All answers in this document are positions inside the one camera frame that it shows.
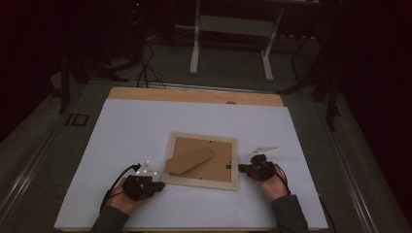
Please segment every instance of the white table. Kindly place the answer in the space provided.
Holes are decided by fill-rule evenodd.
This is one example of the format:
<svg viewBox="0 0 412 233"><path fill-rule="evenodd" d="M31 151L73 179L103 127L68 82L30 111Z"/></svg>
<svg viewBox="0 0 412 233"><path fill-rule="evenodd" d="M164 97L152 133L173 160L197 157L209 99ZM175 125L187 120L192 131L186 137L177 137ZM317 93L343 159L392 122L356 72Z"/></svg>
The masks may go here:
<svg viewBox="0 0 412 233"><path fill-rule="evenodd" d="M286 107L126 99L108 99L104 104L54 227L88 230L98 217L106 190L129 165L149 159L161 172L172 131L237 138L240 163L249 163L249 152L257 147L279 147L266 156L285 170L309 227L327 228ZM238 191L168 184L131 216L125 230L252 231L275 227L269 202L240 174Z"/></svg>

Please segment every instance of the wire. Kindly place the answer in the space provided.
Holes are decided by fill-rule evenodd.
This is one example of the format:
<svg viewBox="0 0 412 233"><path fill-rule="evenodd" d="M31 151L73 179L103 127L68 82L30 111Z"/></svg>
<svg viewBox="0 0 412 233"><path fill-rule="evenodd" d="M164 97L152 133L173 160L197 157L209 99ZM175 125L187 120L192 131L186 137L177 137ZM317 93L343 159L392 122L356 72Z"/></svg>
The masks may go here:
<svg viewBox="0 0 412 233"><path fill-rule="evenodd" d="M100 213L102 213L104 206L106 205L106 202L109 198L112 198L120 193L112 194L113 189L115 188L116 184L118 184L118 182L120 181L120 179L124 176L124 174L126 174L126 172L128 172L130 169L133 169L134 171L139 170L139 168L141 167L140 163L137 165L131 165L128 168L124 169L124 171L120 174L120 176L118 176L118 178L116 179L116 181L113 183L113 185L110 187L109 190L107 190L106 194L104 195L104 198L102 200L102 203L100 205Z"/></svg>
<svg viewBox="0 0 412 233"><path fill-rule="evenodd" d="M327 215L327 218L329 219L330 224L332 225L333 232L337 233L336 225L335 225L335 223L334 223L334 221L333 221L333 219L330 215L330 212L327 210L327 207L326 207L324 201L322 200L321 196L319 196L319 200L321 201L321 205L322 205L322 207L324 208L324 210L326 212L326 215Z"/></svg>
<svg viewBox="0 0 412 233"><path fill-rule="evenodd" d="M147 69L149 67L149 70L152 71L152 73L154 74L155 78L163 85L163 87L166 89L166 86L164 85L164 82L162 81L163 79L163 75L158 72L155 71L155 69L152 67L152 65L150 64L153 56L154 56L154 50L151 46L149 46L148 44L145 43L145 45L147 48L149 48L149 50L151 51L151 54L149 56L149 58L147 59L146 57L142 57L142 64L143 64L143 69L140 72L138 78L137 78L137 87L139 87L140 85L140 81L142 79L142 76L144 75L145 78L145 83L146 83L146 87L149 88L149 81L148 81L148 75L147 75Z"/></svg>

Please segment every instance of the black cable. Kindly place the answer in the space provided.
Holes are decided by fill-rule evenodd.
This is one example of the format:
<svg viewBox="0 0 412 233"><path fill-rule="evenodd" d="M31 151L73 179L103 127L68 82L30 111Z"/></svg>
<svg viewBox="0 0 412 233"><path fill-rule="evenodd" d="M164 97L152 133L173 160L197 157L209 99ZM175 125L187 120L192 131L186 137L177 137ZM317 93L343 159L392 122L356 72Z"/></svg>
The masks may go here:
<svg viewBox="0 0 412 233"><path fill-rule="evenodd" d="M151 55L149 56L149 59L147 60L147 62L145 63L142 59L142 63L143 63L143 69L139 74L139 77L137 78L137 87L139 87L140 84L140 79L142 78L142 75L145 74L145 81L146 81L146 87L149 87L148 83L147 83L147 77L146 77L146 68L149 65L149 63L151 62L153 56L154 56L154 50L152 49L152 47L150 47L148 44L144 44L146 47L149 48L149 50L151 51Z"/></svg>
<svg viewBox="0 0 412 233"><path fill-rule="evenodd" d="M326 207L324 201L322 200L321 196L319 196L319 200L321 201L321 205L322 205L322 207L324 208L324 210L326 212L327 218L329 218L330 224L332 225L333 232L337 233L336 225L334 224L334 221L333 221L333 219L330 215L330 212L327 210L327 207Z"/></svg>
<svg viewBox="0 0 412 233"><path fill-rule="evenodd" d="M116 187L116 184L118 184L118 182L121 180L121 178L124 176L124 174L126 174L130 169L133 169L135 172L137 172L137 170L139 170L139 168L141 167L140 163L137 165L131 165L130 167L124 169L124 171L120 174L120 176L118 176L118 178L116 179L116 181L113 183L113 185L110 187L109 190L107 190L106 194L104 195L103 201L100 205L100 213L102 213L104 206L106 205L106 202L109 198L114 197L117 194L111 195L113 189Z"/></svg>
<svg viewBox="0 0 412 233"><path fill-rule="evenodd" d="M281 176L281 175L279 175L277 172L276 172L276 170L275 170L275 176L277 176L279 179L281 179L281 182L285 185L285 187L286 187L286 190L287 190L287 192L288 192L288 195L291 195L291 190L289 189L289 186L288 186L288 177L286 176L286 173L284 172L284 170L278 165L278 164L275 164L275 166L277 167L277 168L279 168L279 170L281 170L281 172L282 172L282 174L285 176L284 178Z"/></svg>

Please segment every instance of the cable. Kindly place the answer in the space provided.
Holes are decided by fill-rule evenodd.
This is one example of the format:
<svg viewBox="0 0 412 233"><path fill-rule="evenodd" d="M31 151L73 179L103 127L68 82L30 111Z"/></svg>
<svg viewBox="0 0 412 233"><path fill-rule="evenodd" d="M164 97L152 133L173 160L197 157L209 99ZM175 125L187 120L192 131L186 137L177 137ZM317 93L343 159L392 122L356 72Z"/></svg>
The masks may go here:
<svg viewBox="0 0 412 233"><path fill-rule="evenodd" d="M118 178L116 179L116 181L113 183L113 185L110 187L109 190L107 190L106 194L104 195L102 204L100 205L100 213L102 213L104 206L106 205L106 202L109 198L112 198L120 193L112 194L113 189L115 188L116 184L118 184L118 182L121 180L121 178L124 176L124 174L126 174L126 172L128 172L130 169L133 169L135 172L137 172L137 170L139 170L139 168L141 167L140 163L137 165L131 165L130 167L124 169L124 171L120 174L120 176L118 176Z"/></svg>
<svg viewBox="0 0 412 233"><path fill-rule="evenodd" d="M333 219L332 219L332 217L331 217L331 215L330 215L330 212L327 210L327 207L326 207L324 201L322 200L321 196L319 196L319 200L321 201L321 205L322 205L322 207L324 208L324 210L325 210L325 212L326 212L326 215L327 215L327 218L328 218L329 221L330 221L330 224L332 225L333 232L337 233L336 225L334 224L334 221L333 221Z"/></svg>

